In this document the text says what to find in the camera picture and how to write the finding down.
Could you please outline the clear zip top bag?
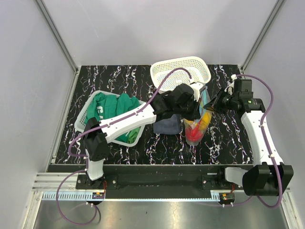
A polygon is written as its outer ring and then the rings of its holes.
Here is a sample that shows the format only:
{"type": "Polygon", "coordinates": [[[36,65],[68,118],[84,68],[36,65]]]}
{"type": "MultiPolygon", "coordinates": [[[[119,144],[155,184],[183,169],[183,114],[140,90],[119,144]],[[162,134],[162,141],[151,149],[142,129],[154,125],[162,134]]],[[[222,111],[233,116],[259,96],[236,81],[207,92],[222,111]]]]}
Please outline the clear zip top bag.
{"type": "MultiPolygon", "coordinates": [[[[187,119],[184,119],[183,123],[185,126],[185,130],[186,128],[190,127],[192,129],[202,131],[203,135],[205,134],[212,119],[212,112],[204,108],[204,105],[206,105],[208,102],[210,102],[210,96],[207,90],[205,89],[200,96],[199,112],[201,117],[200,119],[196,119],[194,121],[189,121],[187,119]]],[[[197,146],[201,141],[191,142],[186,139],[186,142],[190,146],[197,146]]]]}

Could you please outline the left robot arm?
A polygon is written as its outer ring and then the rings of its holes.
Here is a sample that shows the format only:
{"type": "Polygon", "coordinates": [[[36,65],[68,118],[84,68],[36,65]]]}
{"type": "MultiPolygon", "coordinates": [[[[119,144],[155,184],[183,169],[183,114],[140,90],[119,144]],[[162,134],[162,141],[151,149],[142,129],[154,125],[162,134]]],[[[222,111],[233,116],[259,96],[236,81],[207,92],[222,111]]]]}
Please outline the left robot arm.
{"type": "Polygon", "coordinates": [[[86,163],[86,183],[93,189],[103,183],[103,163],[109,155],[108,144],[117,137],[135,128],[153,124],[173,115],[196,120],[200,118],[199,104],[204,83],[185,83],[156,95],[149,102],[111,119],[98,122],[91,118],[85,127],[83,143],[88,158],[86,163]]]}

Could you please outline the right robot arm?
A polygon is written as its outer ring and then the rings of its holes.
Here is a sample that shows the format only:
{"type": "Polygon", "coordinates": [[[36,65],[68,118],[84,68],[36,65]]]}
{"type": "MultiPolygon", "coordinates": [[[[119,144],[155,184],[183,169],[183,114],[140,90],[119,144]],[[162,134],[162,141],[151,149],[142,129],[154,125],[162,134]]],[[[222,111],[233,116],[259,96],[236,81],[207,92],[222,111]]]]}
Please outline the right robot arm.
{"type": "Polygon", "coordinates": [[[222,89],[204,107],[219,114],[236,111],[253,153],[254,165],[251,169],[225,168],[224,173],[216,177],[218,187],[227,189],[235,183],[248,196],[282,196],[294,171],[291,165],[283,162],[275,148],[265,120],[266,110],[262,100],[254,98],[253,92],[249,90],[234,90],[229,94],[222,89]]]}

